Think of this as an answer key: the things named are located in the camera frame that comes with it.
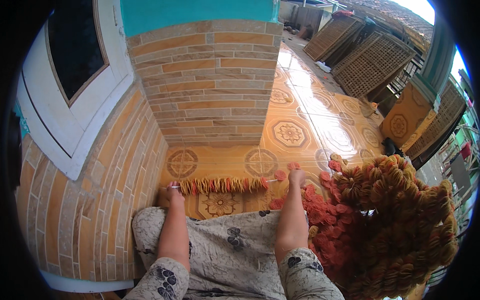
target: glossy floor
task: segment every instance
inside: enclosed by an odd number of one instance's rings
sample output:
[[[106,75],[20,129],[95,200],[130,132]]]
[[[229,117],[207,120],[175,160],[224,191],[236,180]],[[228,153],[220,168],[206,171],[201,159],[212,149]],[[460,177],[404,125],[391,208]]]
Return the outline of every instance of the glossy floor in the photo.
[[[307,65],[282,43],[275,82],[259,146],[231,148],[209,146],[172,147],[167,152],[160,184],[201,177],[274,178],[296,161],[307,172],[308,183],[323,192],[318,176],[331,172],[328,159],[337,152],[349,164],[382,153],[378,124],[382,117],[365,118],[361,103],[327,91]],[[283,196],[287,182],[274,181],[267,192],[201,194],[186,197],[186,214],[198,219],[265,210],[271,199]],[[168,203],[160,197],[159,205]]]

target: woman's right hand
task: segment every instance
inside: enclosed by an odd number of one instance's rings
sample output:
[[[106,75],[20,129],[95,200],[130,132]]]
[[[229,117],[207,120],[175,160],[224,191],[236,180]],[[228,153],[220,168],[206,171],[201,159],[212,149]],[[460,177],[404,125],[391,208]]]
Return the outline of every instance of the woman's right hand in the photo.
[[[305,187],[305,171],[304,170],[292,170],[288,175],[288,181],[290,185],[298,185],[300,188]]]
[[[170,203],[178,202],[178,201],[180,201],[180,202],[185,201],[185,197],[183,197],[181,192],[179,192],[179,190],[176,189],[176,188],[172,188],[172,186],[177,186],[177,185],[179,185],[178,182],[170,181],[170,183],[167,186],[167,200]]]

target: sky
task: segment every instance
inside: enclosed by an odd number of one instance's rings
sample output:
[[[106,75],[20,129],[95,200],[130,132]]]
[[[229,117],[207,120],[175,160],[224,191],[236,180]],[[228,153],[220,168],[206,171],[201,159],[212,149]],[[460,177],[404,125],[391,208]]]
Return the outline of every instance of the sky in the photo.
[[[435,23],[435,11],[433,10],[433,7],[430,5],[430,3],[428,3],[427,0],[392,0],[392,1],[413,11],[414,13],[422,17],[425,21],[429,22],[430,24],[433,25]],[[460,52],[458,52],[458,49],[457,49],[455,56],[453,58],[453,66],[452,66],[451,74],[453,75],[453,77],[455,77],[455,79],[458,82],[460,82],[460,75],[458,75],[458,69],[467,70],[467,68],[465,67],[465,64],[463,63]]]

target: turquoise wall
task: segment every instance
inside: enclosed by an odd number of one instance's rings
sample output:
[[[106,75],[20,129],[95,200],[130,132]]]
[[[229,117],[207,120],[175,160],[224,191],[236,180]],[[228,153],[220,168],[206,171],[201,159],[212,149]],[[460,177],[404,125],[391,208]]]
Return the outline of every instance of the turquoise wall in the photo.
[[[276,22],[277,0],[120,0],[123,26],[134,36],[176,24],[215,19]]]

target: needle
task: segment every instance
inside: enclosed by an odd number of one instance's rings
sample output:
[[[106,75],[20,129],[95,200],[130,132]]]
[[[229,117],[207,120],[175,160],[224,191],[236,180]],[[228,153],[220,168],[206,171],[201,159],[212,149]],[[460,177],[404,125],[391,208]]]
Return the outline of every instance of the needle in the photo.
[[[278,180],[277,179],[267,180],[267,182],[271,182],[271,181],[278,181]],[[172,186],[172,188],[174,189],[178,189],[179,187],[180,187],[179,185]]]

